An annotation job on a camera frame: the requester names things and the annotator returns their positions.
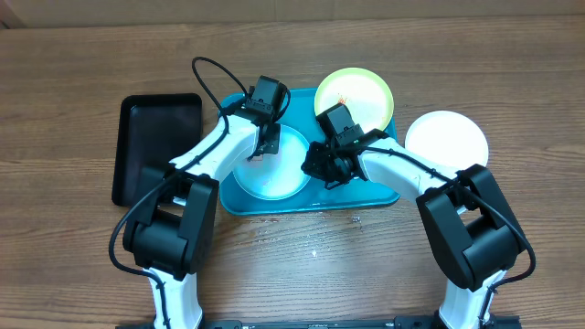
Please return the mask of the light blue plate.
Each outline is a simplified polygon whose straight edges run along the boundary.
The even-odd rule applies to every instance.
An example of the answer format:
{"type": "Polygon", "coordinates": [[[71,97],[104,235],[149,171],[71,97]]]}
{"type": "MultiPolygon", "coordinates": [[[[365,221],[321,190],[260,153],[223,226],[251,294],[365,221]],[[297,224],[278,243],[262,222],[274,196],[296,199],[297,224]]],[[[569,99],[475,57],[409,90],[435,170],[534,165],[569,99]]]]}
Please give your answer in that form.
{"type": "Polygon", "coordinates": [[[301,169],[308,148],[304,136],[282,125],[278,153],[244,160],[234,168],[233,175],[243,190],[254,197],[270,201],[288,198],[310,179],[301,169]]]}

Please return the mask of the white plate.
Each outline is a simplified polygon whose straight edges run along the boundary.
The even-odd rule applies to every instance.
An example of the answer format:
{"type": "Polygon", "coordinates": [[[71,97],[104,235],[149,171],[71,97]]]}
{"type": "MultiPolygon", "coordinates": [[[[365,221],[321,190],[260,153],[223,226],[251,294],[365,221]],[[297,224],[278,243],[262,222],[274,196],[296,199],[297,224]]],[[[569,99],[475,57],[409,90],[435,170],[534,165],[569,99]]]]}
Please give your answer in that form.
{"type": "Polygon", "coordinates": [[[489,146],[480,127],[454,111],[432,111],[408,129],[405,148],[439,165],[467,169],[486,166],[489,146]]]}

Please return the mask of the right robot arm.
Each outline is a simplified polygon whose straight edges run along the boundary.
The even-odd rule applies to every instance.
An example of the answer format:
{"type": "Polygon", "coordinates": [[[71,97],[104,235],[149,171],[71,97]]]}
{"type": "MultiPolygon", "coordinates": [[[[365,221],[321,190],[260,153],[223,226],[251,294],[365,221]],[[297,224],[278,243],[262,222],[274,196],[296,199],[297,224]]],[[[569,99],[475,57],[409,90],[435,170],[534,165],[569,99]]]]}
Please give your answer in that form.
{"type": "Polygon", "coordinates": [[[301,166],[326,189],[354,178],[378,183],[415,204],[434,259],[447,277],[437,314],[444,328],[492,328],[489,308],[527,240],[491,172],[458,170],[407,151],[380,130],[341,144],[312,142],[301,166]]]}

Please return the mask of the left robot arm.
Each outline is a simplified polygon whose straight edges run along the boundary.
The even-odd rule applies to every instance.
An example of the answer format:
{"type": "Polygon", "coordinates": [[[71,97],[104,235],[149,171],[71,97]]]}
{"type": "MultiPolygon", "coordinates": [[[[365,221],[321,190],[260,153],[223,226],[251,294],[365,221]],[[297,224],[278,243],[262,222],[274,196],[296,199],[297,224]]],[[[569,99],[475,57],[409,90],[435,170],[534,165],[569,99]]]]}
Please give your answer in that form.
{"type": "Polygon", "coordinates": [[[136,200],[112,232],[109,256],[121,271],[145,277],[152,289],[153,328],[199,328],[197,299],[215,226],[219,186],[245,159],[279,150],[273,114],[222,116],[193,148],[146,167],[136,200]]]}

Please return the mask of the teal plastic tray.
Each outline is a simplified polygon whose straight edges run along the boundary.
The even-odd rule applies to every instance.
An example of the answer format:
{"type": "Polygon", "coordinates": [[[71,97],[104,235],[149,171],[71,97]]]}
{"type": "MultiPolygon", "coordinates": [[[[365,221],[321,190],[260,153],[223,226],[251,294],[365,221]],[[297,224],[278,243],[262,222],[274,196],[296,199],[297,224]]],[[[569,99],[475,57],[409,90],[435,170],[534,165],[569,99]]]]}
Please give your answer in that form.
{"type": "MultiPolygon", "coordinates": [[[[292,102],[279,120],[281,125],[298,131],[308,143],[324,140],[324,134],[314,114],[315,94],[315,88],[293,90],[292,102]]],[[[353,179],[347,185],[326,190],[324,181],[310,177],[298,193],[285,199],[270,201],[244,191],[232,171],[220,184],[219,197],[223,207],[234,215],[260,215],[385,206],[398,201],[399,194],[381,184],[361,179],[353,179]]]]}

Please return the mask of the black plastic tray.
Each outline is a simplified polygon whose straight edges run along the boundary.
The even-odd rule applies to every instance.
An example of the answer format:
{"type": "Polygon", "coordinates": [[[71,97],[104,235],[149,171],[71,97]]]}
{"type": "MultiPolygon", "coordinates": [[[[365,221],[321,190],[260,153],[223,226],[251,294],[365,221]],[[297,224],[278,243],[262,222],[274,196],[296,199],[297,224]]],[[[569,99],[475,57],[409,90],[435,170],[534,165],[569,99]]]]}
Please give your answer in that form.
{"type": "Polygon", "coordinates": [[[195,93],[126,97],[121,104],[112,202],[135,200],[145,165],[166,164],[193,148],[202,136],[202,100],[195,93]]]}

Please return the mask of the yellow-green plate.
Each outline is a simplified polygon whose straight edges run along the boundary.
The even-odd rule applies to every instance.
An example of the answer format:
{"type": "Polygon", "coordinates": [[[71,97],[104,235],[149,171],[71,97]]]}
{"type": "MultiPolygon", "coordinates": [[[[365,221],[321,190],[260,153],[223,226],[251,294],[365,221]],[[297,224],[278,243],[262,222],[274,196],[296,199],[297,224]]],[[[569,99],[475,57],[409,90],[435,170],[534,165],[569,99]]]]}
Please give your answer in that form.
{"type": "Polygon", "coordinates": [[[339,69],[318,86],[314,97],[316,115],[342,103],[354,123],[365,133],[384,131],[393,116],[394,98],[388,84],[373,71],[361,68],[339,69]]]}

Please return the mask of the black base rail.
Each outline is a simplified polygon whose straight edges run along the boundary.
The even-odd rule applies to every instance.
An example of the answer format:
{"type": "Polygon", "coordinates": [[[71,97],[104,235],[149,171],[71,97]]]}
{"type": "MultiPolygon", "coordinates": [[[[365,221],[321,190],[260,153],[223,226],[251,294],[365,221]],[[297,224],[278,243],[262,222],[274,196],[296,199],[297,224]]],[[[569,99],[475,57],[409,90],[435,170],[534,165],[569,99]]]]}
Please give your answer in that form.
{"type": "MultiPolygon", "coordinates": [[[[519,316],[492,316],[489,329],[521,329],[519,316]]],[[[116,329],[154,329],[154,323],[124,324],[116,329]]],[[[203,321],[198,328],[205,329],[438,329],[447,328],[440,324],[438,314],[396,316],[392,320],[345,320],[339,322],[267,322],[243,323],[237,320],[203,321]]]]}

